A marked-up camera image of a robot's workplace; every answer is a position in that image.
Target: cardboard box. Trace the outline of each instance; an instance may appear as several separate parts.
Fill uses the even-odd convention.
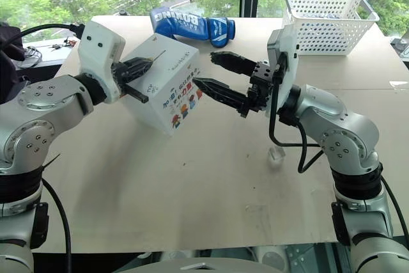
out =
[[[145,104],[127,95],[126,107],[140,120],[172,135],[189,118],[202,92],[192,82],[198,76],[199,51],[162,35],[154,34],[122,61],[134,57],[155,59],[152,67],[129,83],[149,97]]]

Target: basket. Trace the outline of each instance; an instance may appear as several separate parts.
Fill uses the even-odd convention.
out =
[[[379,21],[366,0],[286,0],[283,24],[293,24],[300,55],[346,55]]]

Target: blue boxing glove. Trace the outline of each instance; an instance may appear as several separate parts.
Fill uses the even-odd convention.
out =
[[[235,38],[235,22],[225,17],[204,18],[166,7],[153,9],[150,15],[154,32],[169,38],[180,35],[196,40],[210,40],[217,48],[226,46],[229,40]]]

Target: table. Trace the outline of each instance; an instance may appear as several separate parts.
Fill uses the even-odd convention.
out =
[[[94,20],[127,39],[124,55],[152,34],[148,17]],[[236,38],[224,48],[266,59],[266,42],[281,19],[236,19]],[[203,75],[245,91],[248,77],[210,63],[208,42],[182,39],[201,51]],[[77,47],[59,71],[75,75]],[[347,56],[301,56],[297,84],[330,90],[380,130],[384,175],[409,221],[405,172],[409,130],[403,129],[409,74],[374,25]],[[299,149],[286,149],[280,169],[267,163],[268,119],[204,97],[173,137],[133,118],[121,103],[101,104],[59,136],[49,158],[62,153],[44,177],[58,191],[72,231],[74,253],[205,249],[336,240],[330,203],[332,177],[325,158],[300,175]],[[294,128],[277,126],[282,141]],[[316,150],[309,150],[312,157]],[[40,252],[63,252],[61,220],[50,203],[49,236]],[[395,234],[399,221],[390,207]]]

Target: cartoon illustration on box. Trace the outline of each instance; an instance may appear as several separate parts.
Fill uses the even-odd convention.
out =
[[[172,124],[173,124],[173,128],[177,129],[180,125],[180,116],[179,114],[176,114],[175,116],[173,116],[172,119]]]
[[[189,97],[189,107],[190,107],[190,109],[193,109],[193,108],[194,108],[194,104],[195,104],[194,95],[191,95],[191,96]]]
[[[197,94],[197,99],[200,99],[203,95],[203,92],[201,89],[197,89],[196,94]]]
[[[188,111],[188,107],[187,104],[183,104],[182,107],[180,108],[180,112],[181,115],[183,116],[183,118],[185,118],[187,116],[187,111]]]

